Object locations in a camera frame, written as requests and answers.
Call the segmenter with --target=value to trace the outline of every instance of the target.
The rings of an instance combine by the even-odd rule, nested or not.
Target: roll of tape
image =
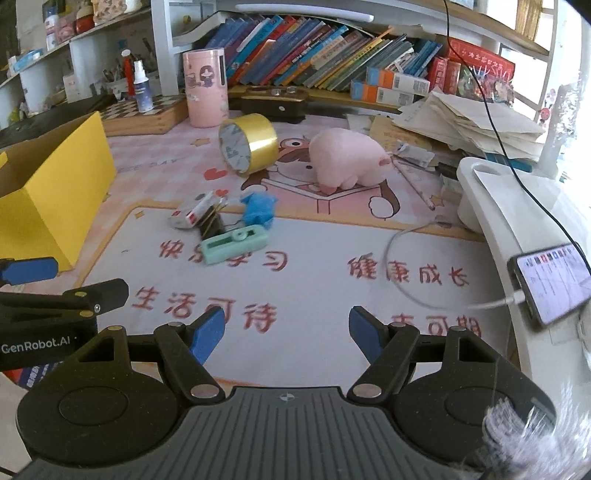
[[[277,133],[259,113],[226,120],[220,126],[219,141],[224,160],[243,177],[270,167],[279,156]]]

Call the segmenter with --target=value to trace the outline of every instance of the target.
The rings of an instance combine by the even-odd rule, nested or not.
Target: white cable
[[[411,228],[407,228],[406,230],[402,230],[401,232],[397,232],[392,236],[392,238],[388,242],[388,245],[386,246],[386,250],[384,251],[383,264],[384,264],[384,268],[386,269],[386,277],[387,278],[389,278],[388,258],[389,258],[390,250],[392,250],[392,245],[394,244],[394,241],[407,233],[414,232],[416,230],[428,227],[430,225],[438,225],[439,223],[440,222],[438,222],[436,220],[431,220],[427,223],[422,223],[421,225],[416,225]],[[408,298],[409,300],[412,300],[414,303],[416,303],[426,309],[445,310],[445,311],[449,312],[449,311],[455,311],[459,307],[458,305],[454,305],[454,306],[432,305],[430,303],[424,302],[424,301],[416,298],[413,294],[411,294],[410,292],[405,290],[402,287],[401,282],[394,280],[393,283],[394,283],[394,286],[396,286],[396,288],[399,289],[400,293],[402,293],[406,298]],[[477,303],[475,305],[462,305],[461,308],[467,309],[467,310],[490,310],[490,309],[495,309],[495,308],[502,307],[505,305],[511,305],[512,303],[520,304],[520,303],[523,303],[524,301],[525,301],[525,294],[523,293],[522,290],[518,290],[513,294],[512,297],[506,297],[502,300],[490,301],[488,303]]]

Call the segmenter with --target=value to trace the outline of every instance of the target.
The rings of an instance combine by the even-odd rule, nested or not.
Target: pen holder
[[[183,54],[189,121],[196,128],[217,127],[228,118],[228,84],[223,48]]]

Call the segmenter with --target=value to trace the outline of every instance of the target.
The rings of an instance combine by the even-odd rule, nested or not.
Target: spray bottle
[[[150,81],[144,71],[144,64],[141,60],[134,62],[135,67],[135,100],[138,102],[138,111],[140,113],[149,112],[154,108],[152,101],[152,92],[150,91]]]

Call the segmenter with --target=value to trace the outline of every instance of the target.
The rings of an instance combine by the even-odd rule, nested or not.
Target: bottle
[[[45,18],[45,33],[47,35],[47,51],[53,50],[57,47],[57,24],[60,21],[57,15],[57,6],[52,5],[47,8],[47,16]]]
[[[126,48],[121,52],[121,56],[123,57],[123,73],[127,79],[127,93],[129,96],[134,96],[134,67],[131,64],[131,50]]]
[[[152,101],[152,92],[150,91],[150,80],[144,71],[144,64],[141,60],[134,62],[135,67],[135,101],[138,102],[138,111],[140,113],[149,112],[154,108]]]
[[[223,48],[183,54],[189,121],[196,128],[217,127],[228,118],[228,86]]]

